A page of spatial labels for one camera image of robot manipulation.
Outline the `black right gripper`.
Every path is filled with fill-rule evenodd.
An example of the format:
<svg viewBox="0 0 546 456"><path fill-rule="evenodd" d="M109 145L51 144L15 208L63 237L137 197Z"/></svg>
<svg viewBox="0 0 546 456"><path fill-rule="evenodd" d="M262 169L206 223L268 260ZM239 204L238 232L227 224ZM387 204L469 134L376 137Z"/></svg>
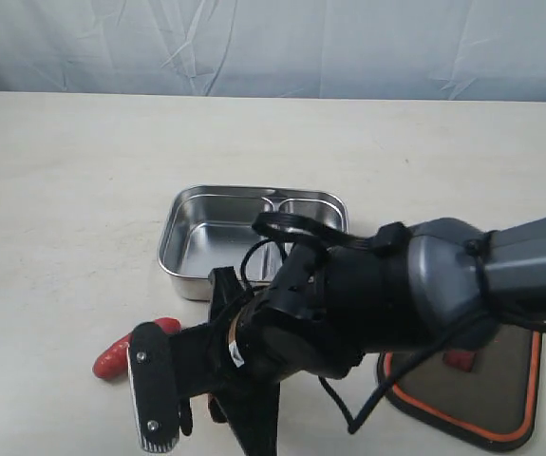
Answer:
<svg viewBox="0 0 546 456"><path fill-rule="evenodd" d="M267 310L265 289L249 292L232 267L208 280L208 320L170 338L179 431L192 433L191 400L206 395L213 421L229 426L244 454L274 455L281 382L300 371L341 379L363 353L321 318L292 322Z"/></svg>

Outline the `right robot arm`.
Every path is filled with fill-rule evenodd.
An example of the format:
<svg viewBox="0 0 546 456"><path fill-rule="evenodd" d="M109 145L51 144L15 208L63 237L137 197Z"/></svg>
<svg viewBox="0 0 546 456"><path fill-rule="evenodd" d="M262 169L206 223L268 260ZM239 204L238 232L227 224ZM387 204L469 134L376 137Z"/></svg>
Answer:
<svg viewBox="0 0 546 456"><path fill-rule="evenodd" d="M436 353L479 349L501 325L546 333L546 218L486 232L456 218L393 222L356 237L265 212L253 228L291 250L265 287L214 270L208 321L170 338L178 434L191 433L190 402L207 394L246 454L273 455L283 380L307 372L329 390L369 353L409 352L359 411L341 407L356 433Z"/></svg>

